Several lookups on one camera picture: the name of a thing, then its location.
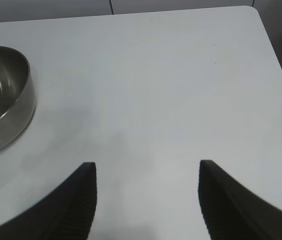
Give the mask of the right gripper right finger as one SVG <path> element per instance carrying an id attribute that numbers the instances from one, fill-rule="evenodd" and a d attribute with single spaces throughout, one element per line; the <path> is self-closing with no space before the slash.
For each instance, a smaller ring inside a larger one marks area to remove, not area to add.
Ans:
<path id="1" fill-rule="evenodd" d="M 282 240 L 282 210 L 212 160 L 200 161 L 198 198 L 211 239 Z"/>

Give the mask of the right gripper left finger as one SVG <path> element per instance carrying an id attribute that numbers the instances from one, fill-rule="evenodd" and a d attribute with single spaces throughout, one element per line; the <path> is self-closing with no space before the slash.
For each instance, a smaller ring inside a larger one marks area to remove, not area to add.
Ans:
<path id="1" fill-rule="evenodd" d="M 85 240 L 96 205 L 96 165 L 84 162 L 37 204 L 0 225 L 0 240 Z"/>

